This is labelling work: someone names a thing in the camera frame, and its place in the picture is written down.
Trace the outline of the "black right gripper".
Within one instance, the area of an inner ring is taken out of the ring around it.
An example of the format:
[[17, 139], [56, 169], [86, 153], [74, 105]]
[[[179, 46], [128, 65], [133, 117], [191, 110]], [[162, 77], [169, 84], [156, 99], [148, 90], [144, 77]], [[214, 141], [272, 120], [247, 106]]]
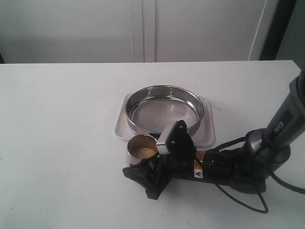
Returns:
[[185, 121], [178, 121], [169, 139], [170, 154], [157, 158], [158, 166], [152, 181], [149, 165], [125, 167], [123, 175], [146, 189], [149, 199], [158, 199], [172, 179], [229, 186], [234, 174], [237, 150], [199, 151], [188, 134]]

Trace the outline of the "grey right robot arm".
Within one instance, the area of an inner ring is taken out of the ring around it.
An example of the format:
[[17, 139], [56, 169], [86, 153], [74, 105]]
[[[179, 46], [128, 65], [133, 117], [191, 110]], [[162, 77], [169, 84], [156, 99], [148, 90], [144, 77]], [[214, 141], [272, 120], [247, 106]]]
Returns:
[[305, 130], [305, 74], [300, 73], [289, 87], [288, 96], [267, 128], [250, 131], [214, 149], [198, 151], [185, 121], [176, 121], [161, 134], [165, 149], [125, 167], [124, 176], [143, 186], [150, 199], [158, 199], [173, 178], [261, 195], [266, 190], [265, 180], [272, 177], [281, 186], [304, 193], [303, 188], [275, 175], [291, 155], [290, 144]]

